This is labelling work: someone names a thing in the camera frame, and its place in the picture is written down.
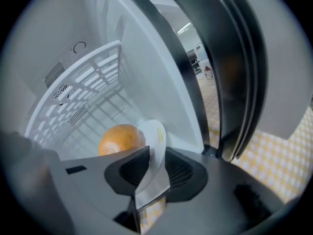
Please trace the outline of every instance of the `checkered floor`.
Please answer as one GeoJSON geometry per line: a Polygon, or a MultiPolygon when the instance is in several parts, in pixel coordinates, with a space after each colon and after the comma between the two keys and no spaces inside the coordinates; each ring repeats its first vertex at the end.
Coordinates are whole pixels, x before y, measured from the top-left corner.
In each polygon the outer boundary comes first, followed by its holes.
{"type": "MultiPolygon", "coordinates": [[[[220,122],[215,86],[198,79],[209,125],[211,145],[218,148],[220,122]]],[[[313,111],[308,108],[288,140],[256,131],[233,164],[261,181],[284,202],[299,196],[313,173],[313,111]]]]}

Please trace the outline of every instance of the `refrigerator door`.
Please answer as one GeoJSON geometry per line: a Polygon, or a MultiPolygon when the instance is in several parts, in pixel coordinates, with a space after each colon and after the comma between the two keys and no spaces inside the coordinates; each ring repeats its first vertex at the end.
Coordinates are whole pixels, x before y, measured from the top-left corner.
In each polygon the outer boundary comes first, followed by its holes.
{"type": "Polygon", "coordinates": [[[313,94],[312,46],[283,0],[248,2],[262,29],[268,57],[268,93],[257,129],[289,139],[313,94]]]}
{"type": "Polygon", "coordinates": [[[246,0],[174,1],[197,30],[211,62],[220,107],[218,152],[231,161],[247,145],[266,96],[262,29],[246,0]]]}

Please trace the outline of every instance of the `black rectangular slot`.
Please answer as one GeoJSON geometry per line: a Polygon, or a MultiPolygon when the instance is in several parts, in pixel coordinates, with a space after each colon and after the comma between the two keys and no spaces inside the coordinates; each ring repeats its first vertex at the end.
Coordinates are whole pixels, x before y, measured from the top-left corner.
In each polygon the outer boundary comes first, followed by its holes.
{"type": "Polygon", "coordinates": [[[87,168],[84,167],[83,165],[80,165],[80,166],[75,166],[75,167],[66,169],[68,175],[76,173],[76,172],[80,172],[82,170],[87,170],[87,168]]]}

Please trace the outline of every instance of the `black door edge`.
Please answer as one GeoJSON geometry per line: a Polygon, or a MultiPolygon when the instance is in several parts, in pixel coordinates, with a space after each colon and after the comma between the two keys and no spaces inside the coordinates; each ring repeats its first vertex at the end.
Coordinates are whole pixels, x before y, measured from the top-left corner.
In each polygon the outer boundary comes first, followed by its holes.
{"type": "Polygon", "coordinates": [[[195,27],[210,59],[220,107],[219,153],[231,161],[254,132],[264,104],[266,79],[255,75],[267,69],[262,32],[246,0],[174,1],[195,27]]]}

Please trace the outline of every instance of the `ceiling light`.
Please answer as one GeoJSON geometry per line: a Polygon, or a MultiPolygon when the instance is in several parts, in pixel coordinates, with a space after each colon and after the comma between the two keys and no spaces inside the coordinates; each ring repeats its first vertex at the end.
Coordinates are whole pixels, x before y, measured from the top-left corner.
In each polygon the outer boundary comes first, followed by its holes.
{"type": "Polygon", "coordinates": [[[185,28],[185,29],[183,29],[180,33],[177,33],[177,35],[180,35],[180,34],[182,34],[182,33],[186,32],[187,30],[189,30],[189,28],[185,28]]]}
{"type": "Polygon", "coordinates": [[[178,32],[177,32],[177,34],[179,34],[180,32],[182,32],[188,25],[190,25],[191,23],[188,23],[188,24],[186,24],[183,28],[181,28],[178,32]]]}

